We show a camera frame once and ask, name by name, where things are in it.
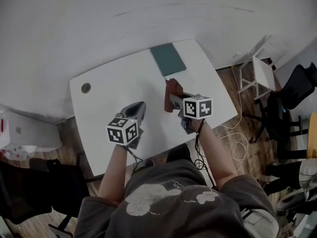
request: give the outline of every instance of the person's right arm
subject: person's right arm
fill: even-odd
[[[192,128],[198,131],[201,120],[193,120]],[[230,179],[238,176],[231,155],[224,149],[207,122],[199,134],[199,141],[203,147],[210,171],[219,189]]]

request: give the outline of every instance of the brown cloth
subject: brown cloth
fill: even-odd
[[[175,107],[169,99],[170,94],[174,94],[176,96],[182,96],[184,94],[183,87],[177,82],[175,78],[166,80],[166,89],[165,89],[164,110],[166,112],[172,113]]]

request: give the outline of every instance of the shoe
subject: shoe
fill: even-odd
[[[152,167],[152,166],[154,166],[154,160],[152,158],[148,158],[144,161],[145,168]]]

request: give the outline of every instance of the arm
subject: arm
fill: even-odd
[[[192,128],[198,131],[201,120],[192,120]],[[231,155],[224,149],[207,122],[200,131],[199,141],[203,147],[217,187],[221,187],[231,178],[238,176]]]
[[[119,205],[124,198],[127,150],[116,145],[99,189],[99,197]]]

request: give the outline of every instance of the white table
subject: white table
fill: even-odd
[[[237,115],[236,109],[214,67],[195,40],[173,43],[187,69],[171,75],[184,91],[213,98],[213,116],[207,118],[216,127]],[[83,94],[84,83],[91,90]],[[101,65],[70,80],[76,122],[88,162],[95,176],[103,174],[114,145],[108,142],[105,126],[129,104],[147,105],[144,130],[134,153],[142,158],[154,156],[195,137],[180,125],[178,111],[164,111],[165,79],[150,50],[144,50]],[[134,163],[128,155],[127,164]]]

